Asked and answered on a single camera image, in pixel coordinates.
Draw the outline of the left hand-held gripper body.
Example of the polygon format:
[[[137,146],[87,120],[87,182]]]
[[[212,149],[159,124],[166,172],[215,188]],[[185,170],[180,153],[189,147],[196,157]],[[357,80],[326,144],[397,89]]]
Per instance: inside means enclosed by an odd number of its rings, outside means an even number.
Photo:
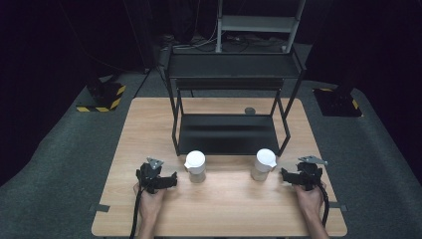
[[[140,187],[148,193],[154,194],[158,189],[163,189],[162,180],[159,177],[162,164],[162,160],[148,157],[146,162],[136,171]]]

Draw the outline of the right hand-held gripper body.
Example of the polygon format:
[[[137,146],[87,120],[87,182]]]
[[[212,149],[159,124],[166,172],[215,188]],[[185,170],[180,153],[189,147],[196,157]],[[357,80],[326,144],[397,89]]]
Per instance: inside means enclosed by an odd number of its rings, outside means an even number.
[[[328,165],[328,162],[314,155],[299,157],[299,161],[298,171],[302,177],[301,185],[305,187],[306,191],[312,190],[315,186],[324,191],[320,180],[322,169],[318,165]]]

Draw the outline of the white-lidded glass jar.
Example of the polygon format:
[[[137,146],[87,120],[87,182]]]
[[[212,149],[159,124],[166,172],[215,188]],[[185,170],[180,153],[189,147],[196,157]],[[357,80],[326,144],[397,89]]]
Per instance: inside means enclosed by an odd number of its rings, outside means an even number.
[[[262,148],[256,154],[251,176],[256,181],[265,181],[276,166],[276,155],[270,149]]]
[[[193,183],[201,183],[205,180],[206,157],[199,150],[190,151],[185,158],[184,167],[189,173],[189,179]]]

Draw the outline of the black metal shelf rack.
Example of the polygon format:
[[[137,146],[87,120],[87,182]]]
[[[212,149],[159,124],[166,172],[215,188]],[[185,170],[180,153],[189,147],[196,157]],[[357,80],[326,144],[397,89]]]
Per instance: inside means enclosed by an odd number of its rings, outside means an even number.
[[[163,74],[173,113],[172,140],[178,155],[200,150],[211,155],[253,155],[268,148],[281,155],[290,138],[287,117],[306,72],[298,54],[176,53],[163,54]],[[183,91],[269,91],[270,111],[187,113]]]

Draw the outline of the person's left hand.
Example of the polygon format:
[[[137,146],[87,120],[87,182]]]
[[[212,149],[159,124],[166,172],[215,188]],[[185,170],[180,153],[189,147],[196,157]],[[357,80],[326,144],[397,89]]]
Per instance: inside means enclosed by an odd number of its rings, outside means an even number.
[[[154,194],[142,192],[140,195],[140,215],[143,219],[156,218],[160,212],[165,189],[159,189]]]

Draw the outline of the person's right hand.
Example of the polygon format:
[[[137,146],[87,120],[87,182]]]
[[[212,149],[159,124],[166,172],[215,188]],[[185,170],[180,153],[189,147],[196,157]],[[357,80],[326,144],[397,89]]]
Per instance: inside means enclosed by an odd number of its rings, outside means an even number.
[[[323,204],[323,194],[321,190],[316,187],[312,190],[306,191],[300,185],[293,185],[297,194],[300,209],[307,219],[319,218],[320,209]]]

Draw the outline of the yellow-black striped stand base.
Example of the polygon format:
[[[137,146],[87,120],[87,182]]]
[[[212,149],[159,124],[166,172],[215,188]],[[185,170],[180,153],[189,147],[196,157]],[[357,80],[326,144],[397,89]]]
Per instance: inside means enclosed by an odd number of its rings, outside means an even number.
[[[76,109],[81,113],[114,111],[120,103],[125,85],[97,80],[87,85],[77,97]]]
[[[325,117],[359,118],[362,111],[351,94],[339,95],[334,89],[313,89],[317,104]]]

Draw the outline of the white metal stand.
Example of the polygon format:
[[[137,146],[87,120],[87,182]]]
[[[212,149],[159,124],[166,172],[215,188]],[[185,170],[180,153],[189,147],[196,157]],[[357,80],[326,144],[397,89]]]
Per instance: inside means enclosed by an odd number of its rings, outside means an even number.
[[[222,52],[222,35],[225,31],[237,32],[264,32],[264,33],[288,33],[289,39],[282,47],[282,52],[288,54],[293,46],[296,34],[301,23],[302,14],[307,0],[298,0],[298,8],[292,17],[264,17],[224,15],[223,0],[218,0],[217,8],[217,38],[215,52]]]

